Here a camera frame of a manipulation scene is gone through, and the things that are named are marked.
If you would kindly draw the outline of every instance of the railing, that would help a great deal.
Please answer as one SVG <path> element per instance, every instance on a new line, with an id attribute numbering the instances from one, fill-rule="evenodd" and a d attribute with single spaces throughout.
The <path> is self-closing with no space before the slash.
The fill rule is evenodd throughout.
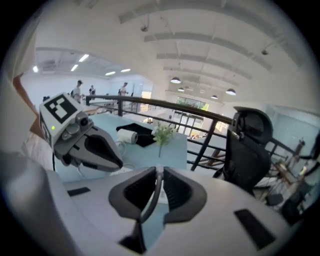
<path id="1" fill-rule="evenodd" d="M 113 105 L 95 105 L 90 103 L 90 99 L 103 99 L 103 100 L 113 100 Z M 86 96 L 86 104 L 88 106 L 97 106 L 99 108 L 105 108 L 106 111 L 109 111 L 118 116 L 123 116 L 124 114 L 135 114 L 146 118 L 152 118 L 154 120 L 158 120 L 161 122 L 166 122 L 169 124 L 173 124 L 176 126 L 184 126 L 186 128 L 191 128 L 192 130 L 197 130 L 203 133 L 206 133 L 206 137 L 204 142 L 200 142 L 194 139 L 187 139 L 188 142 L 200 145 L 201 148 L 199 152 L 188 150 L 187 153 L 196 156 L 194 161 L 187 160 L 187 164 L 191 164 L 191 171 L 194 171 L 196 167 L 201 167 L 205 169 L 218 170 L 216 166 L 222 165 L 224 161 L 224 152 L 226 152 L 225 148 L 221 148 L 219 146 L 209 145 L 211 138 L 213 136 L 217 136 L 220 138 L 226 139 L 227 137 L 223 134 L 215 132 L 216 125 L 218 122 L 222 122 L 224 124 L 230 125 L 232 123 L 232 119 L 223 115 L 219 115 L 216 113 L 212 113 L 209 111 L 205 111 L 202 109 L 176 104 L 168 101 L 157 100 L 157 99 L 148 99 L 148 98 L 140 98 L 140 97 L 131 97 L 131 96 L 111 96 L 111 95 L 94 95 L 94 96 Z M 179 111 L 182 113 L 189 113 L 192 115 L 200 116 L 203 118 L 211 119 L 211 125 L 209 130 L 205 130 L 199 127 L 190 126 L 188 124 L 179 123 L 173 120 L 164 119 L 158 116 L 151 116 L 146 113 L 142 113 L 144 111 L 157 110 L 157 109 L 171 109 L 175 111 Z M 288 148 L 286 145 L 282 144 L 280 141 L 276 139 L 272 139 L 271 143 L 274 144 L 273 148 L 269 151 L 271 156 L 277 156 L 284 158 L 285 156 L 276 153 L 277 148 L 282 148 L 290 153 L 293 153 L 293 150 Z M 206 149 L 214 149 L 213 154 L 205 155 Z"/>

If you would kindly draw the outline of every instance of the fluorescent light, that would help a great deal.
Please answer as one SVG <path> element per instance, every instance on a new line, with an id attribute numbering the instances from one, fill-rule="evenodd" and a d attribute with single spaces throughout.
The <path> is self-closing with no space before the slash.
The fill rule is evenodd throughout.
<path id="1" fill-rule="evenodd" d="M 225 93 L 229 95 L 236 95 L 236 91 L 234 89 L 228 89 Z"/>
<path id="2" fill-rule="evenodd" d="M 106 76 L 110 76 L 110 75 L 113 75 L 113 74 L 115 74 L 115 73 L 116 73 L 115 71 L 112 71 L 112 72 L 106 73 L 105 75 L 106 75 Z"/>
<path id="3" fill-rule="evenodd" d="M 74 66 L 73 66 L 73 68 L 71 68 L 71 72 L 73 72 L 73 71 L 75 71 L 75 69 L 78 67 L 78 64 L 75 64 Z"/>
<path id="4" fill-rule="evenodd" d="M 178 77 L 174 77 L 171 79 L 171 83 L 173 84 L 181 84 L 181 80 Z"/>
<path id="5" fill-rule="evenodd" d="M 89 57 L 89 54 L 85 54 L 81 57 L 81 59 L 79 59 L 79 62 L 83 62 L 86 58 Z"/>

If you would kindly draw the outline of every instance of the chair backrest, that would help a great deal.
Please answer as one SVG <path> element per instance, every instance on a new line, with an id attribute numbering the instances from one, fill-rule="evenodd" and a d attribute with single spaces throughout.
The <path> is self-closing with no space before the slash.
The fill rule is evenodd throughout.
<path id="1" fill-rule="evenodd" d="M 269 152 L 264 145 L 272 138 L 268 116 L 257 109 L 235 107 L 238 111 L 226 135 L 224 179 L 249 193 L 268 173 Z"/>

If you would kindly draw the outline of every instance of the ceiling beam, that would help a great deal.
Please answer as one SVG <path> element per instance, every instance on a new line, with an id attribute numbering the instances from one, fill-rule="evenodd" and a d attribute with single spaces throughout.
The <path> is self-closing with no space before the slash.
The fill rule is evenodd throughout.
<path id="1" fill-rule="evenodd" d="M 159 4 L 152 2 L 140 5 L 133 11 L 120 15 L 119 20 L 123 24 L 135 19 L 137 16 L 149 15 L 159 11 L 183 9 L 211 11 L 232 17 L 253 26 L 272 39 L 278 38 L 281 33 L 275 26 L 264 21 L 257 14 L 237 5 L 237 2 L 228 2 L 222 7 L 222 2 L 219 0 L 162 0 Z M 282 45 L 282 48 L 298 67 L 302 65 L 303 59 L 289 42 Z"/>
<path id="2" fill-rule="evenodd" d="M 163 68 L 163 70 L 164 71 L 173 71 L 173 72 L 183 72 L 183 73 L 189 73 L 189 74 L 193 74 L 193 75 L 200 75 L 200 76 L 209 77 L 209 78 L 221 81 L 221 82 L 225 82 L 225 83 L 228 83 L 233 86 L 239 85 L 238 83 L 236 83 L 232 80 L 229 80 L 227 78 L 223 78 L 222 76 L 218 76 L 218 75 L 206 73 L 206 72 L 200 72 L 200 71 L 192 70 L 192 69 L 188 69 L 188 68 L 178 68 L 178 67 L 165 66 Z"/>
<path id="3" fill-rule="evenodd" d="M 248 80 L 252 79 L 251 74 L 243 70 L 240 70 L 238 68 L 233 69 L 232 65 L 222 62 L 220 60 L 213 59 L 213 58 L 206 59 L 206 57 L 203 57 L 203 56 L 189 55 L 189 54 L 180 54 L 180 56 L 178 56 L 177 54 L 174 54 L 174 53 L 160 53 L 156 55 L 156 58 L 158 60 L 180 60 L 180 61 L 192 61 L 192 62 L 205 63 L 205 64 L 209 64 L 212 66 L 216 66 L 216 67 L 228 70 L 239 76 L 244 77 L 245 79 L 248 79 Z"/>
<path id="4" fill-rule="evenodd" d="M 212 39 L 211 35 L 205 34 L 197 34 L 197 33 L 189 33 L 189 32 L 177 32 L 175 34 L 170 33 L 159 33 L 154 35 L 147 35 L 144 37 L 145 42 L 152 42 L 156 40 L 193 40 L 198 42 L 209 43 L 217 46 L 224 47 L 229 49 L 237 54 L 245 56 L 246 58 L 251 58 L 252 61 L 256 62 L 267 71 L 270 71 L 272 66 L 268 64 L 262 57 L 257 56 L 251 52 L 249 52 L 246 48 L 238 45 L 234 42 L 225 40 L 220 37 L 215 37 Z"/>

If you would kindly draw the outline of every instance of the light blue tablecloth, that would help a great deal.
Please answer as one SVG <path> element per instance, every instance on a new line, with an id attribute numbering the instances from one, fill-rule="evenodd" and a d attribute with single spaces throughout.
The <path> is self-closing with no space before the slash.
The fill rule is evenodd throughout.
<path id="1" fill-rule="evenodd" d="M 108 132 L 114 141 L 117 140 L 116 128 L 132 123 L 153 129 L 152 124 L 136 122 L 125 117 L 112 114 L 91 115 L 94 125 Z M 162 165 L 185 170 L 187 168 L 187 136 L 174 133 L 168 145 L 162 146 L 159 157 L 159 145 L 153 143 L 146 147 L 136 144 L 126 144 L 125 155 L 123 156 L 124 167 L 138 170 L 144 167 Z M 74 166 L 64 166 L 58 159 L 55 159 L 56 171 L 64 182 L 81 180 L 77 169 Z M 98 179 L 108 176 L 109 172 L 94 170 L 80 166 L 80 170 L 86 179 Z"/>

